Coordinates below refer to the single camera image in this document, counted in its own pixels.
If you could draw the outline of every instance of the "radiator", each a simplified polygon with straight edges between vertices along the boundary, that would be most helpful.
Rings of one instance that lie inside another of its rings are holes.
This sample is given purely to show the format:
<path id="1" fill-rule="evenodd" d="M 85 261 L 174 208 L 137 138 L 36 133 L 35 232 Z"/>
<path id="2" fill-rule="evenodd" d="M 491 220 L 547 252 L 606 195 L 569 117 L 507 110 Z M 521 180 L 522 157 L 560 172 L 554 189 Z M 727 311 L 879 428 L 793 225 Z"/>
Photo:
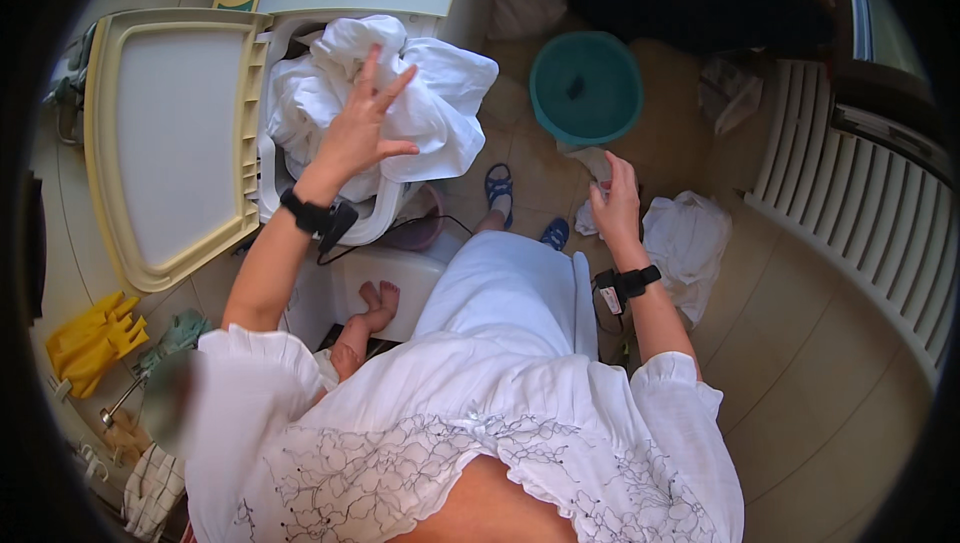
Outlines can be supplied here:
<path id="1" fill-rule="evenodd" d="M 823 64 L 780 61 L 777 69 L 770 141 L 745 201 L 870 298 L 935 385 L 956 301 L 954 192 L 905 148 L 832 127 Z"/>

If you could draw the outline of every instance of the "black wristband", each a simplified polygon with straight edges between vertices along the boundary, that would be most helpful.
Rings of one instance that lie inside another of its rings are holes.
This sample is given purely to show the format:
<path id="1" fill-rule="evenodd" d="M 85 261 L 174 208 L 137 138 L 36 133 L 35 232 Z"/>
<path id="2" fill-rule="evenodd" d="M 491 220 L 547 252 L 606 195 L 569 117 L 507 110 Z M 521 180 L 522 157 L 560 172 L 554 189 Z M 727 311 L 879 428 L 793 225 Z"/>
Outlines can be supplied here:
<path id="1" fill-rule="evenodd" d="M 625 274 L 614 271 L 613 268 L 597 274 L 594 281 L 600 295 L 606 301 L 606 307 L 615 316 L 623 314 L 627 300 L 631 297 L 640 297 L 647 291 L 647 286 L 661 279 L 661 273 L 653 264 L 642 270 L 631 270 Z"/>

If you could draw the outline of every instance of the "teal plastic basin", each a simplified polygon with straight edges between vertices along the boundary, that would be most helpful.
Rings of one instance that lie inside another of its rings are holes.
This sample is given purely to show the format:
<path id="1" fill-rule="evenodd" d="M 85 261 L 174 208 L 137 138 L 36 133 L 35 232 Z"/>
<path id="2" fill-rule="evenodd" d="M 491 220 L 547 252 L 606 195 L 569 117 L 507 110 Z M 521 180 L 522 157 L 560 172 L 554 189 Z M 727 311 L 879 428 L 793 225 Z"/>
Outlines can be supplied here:
<path id="1" fill-rule="evenodd" d="M 530 99 L 536 121 L 559 141 L 602 145 L 641 116 L 641 69 L 627 45 L 608 32 L 561 34 L 534 60 Z"/>

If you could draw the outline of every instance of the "child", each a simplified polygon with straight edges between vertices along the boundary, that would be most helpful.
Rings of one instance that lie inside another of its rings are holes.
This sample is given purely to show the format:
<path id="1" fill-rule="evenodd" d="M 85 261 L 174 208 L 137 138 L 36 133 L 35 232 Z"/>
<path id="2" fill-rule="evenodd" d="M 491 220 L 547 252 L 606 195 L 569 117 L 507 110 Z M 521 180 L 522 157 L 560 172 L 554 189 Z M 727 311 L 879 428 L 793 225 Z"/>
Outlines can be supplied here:
<path id="1" fill-rule="evenodd" d="M 343 326 L 336 342 L 330 347 L 330 364 L 336 369 L 341 383 L 363 366 L 370 336 L 387 328 L 390 321 L 397 315 L 401 290 L 393 283 L 380 281 L 378 292 L 374 288 L 374 283 L 366 281 L 360 286 L 360 297 L 366 301 L 368 309 L 365 313 L 352 315 Z M 326 394 L 327 390 L 321 388 L 314 397 L 314 405 L 319 403 Z"/>

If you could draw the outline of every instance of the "white towel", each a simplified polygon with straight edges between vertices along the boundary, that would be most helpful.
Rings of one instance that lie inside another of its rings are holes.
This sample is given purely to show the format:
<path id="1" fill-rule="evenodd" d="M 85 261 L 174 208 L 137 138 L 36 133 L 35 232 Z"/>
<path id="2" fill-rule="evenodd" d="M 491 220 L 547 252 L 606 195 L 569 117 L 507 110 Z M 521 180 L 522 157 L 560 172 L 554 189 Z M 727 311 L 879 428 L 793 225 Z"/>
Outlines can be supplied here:
<path id="1" fill-rule="evenodd" d="M 184 495 L 184 461 L 153 443 L 126 480 L 121 516 L 126 532 L 141 541 L 159 541 L 163 525 Z"/>
<path id="2" fill-rule="evenodd" d="M 439 39 L 407 39 L 392 16 L 338 18 L 312 41 L 299 40 L 310 46 L 310 55 L 273 66 L 267 110 L 267 134 L 286 152 L 291 176 L 298 178 L 317 155 L 375 43 L 383 48 L 375 88 L 417 65 L 416 76 L 390 106 L 382 135 L 412 141 L 420 153 L 383 160 L 351 179 L 340 195 L 364 201 L 377 194 L 381 175 L 397 183 L 452 178 L 473 164 L 485 142 L 476 113 L 497 79 L 497 62 Z"/>

